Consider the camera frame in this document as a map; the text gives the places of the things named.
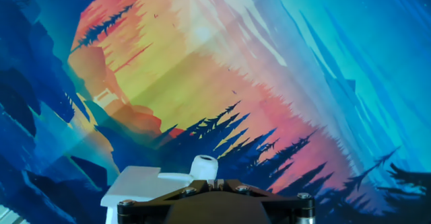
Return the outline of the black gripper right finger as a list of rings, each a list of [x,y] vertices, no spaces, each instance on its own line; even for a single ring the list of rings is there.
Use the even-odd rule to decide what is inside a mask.
[[[227,195],[215,206],[223,223],[315,224],[315,199],[309,193],[283,197],[239,180],[216,180],[215,190]]]

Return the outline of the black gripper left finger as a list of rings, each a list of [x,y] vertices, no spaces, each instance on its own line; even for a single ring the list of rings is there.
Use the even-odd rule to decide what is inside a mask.
[[[149,201],[122,200],[117,204],[118,224],[163,224],[179,200],[216,190],[215,180],[193,180],[191,184]]]

